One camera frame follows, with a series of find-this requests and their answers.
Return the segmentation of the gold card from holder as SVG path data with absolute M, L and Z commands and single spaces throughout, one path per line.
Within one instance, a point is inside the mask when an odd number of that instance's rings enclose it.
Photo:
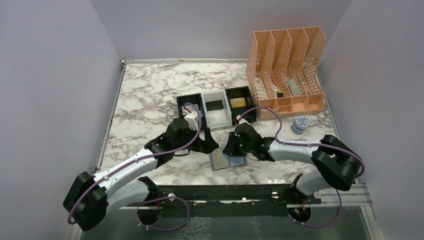
M 212 164 L 215 169 L 223 169 L 230 167 L 230 159 L 222 153 L 222 149 L 218 148 L 212 153 Z

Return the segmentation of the grey card holder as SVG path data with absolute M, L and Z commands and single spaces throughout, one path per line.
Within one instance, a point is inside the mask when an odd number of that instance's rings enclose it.
M 223 143 L 219 148 L 215 149 L 209 154 L 209 161 L 212 171 L 218 171 L 223 169 L 230 169 L 236 167 L 243 167 L 247 165 L 247 160 L 244 156 L 230 156 L 223 153 Z

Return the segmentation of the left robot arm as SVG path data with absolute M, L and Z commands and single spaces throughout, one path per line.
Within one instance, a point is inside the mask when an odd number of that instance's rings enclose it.
M 204 138 L 200 138 L 202 129 Z M 84 171 L 77 175 L 62 204 L 68 211 L 67 222 L 88 231 L 108 212 L 128 205 L 130 199 L 138 197 L 144 205 L 152 205 L 157 191 L 144 182 L 130 185 L 130 181 L 169 162 L 178 151 L 210 154 L 218 148 L 210 129 L 203 128 L 200 121 L 175 118 L 165 132 L 122 163 L 97 174 Z

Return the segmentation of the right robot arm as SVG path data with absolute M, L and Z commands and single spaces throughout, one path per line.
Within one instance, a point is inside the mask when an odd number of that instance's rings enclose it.
M 281 140 L 276 136 L 262 137 L 247 122 L 229 134 L 222 152 L 227 156 L 252 154 L 259 161 L 314 165 L 315 170 L 299 174 L 289 187 L 289 199 L 296 204 L 322 189 L 348 191 L 365 171 L 361 158 L 334 135 L 326 134 L 315 141 Z

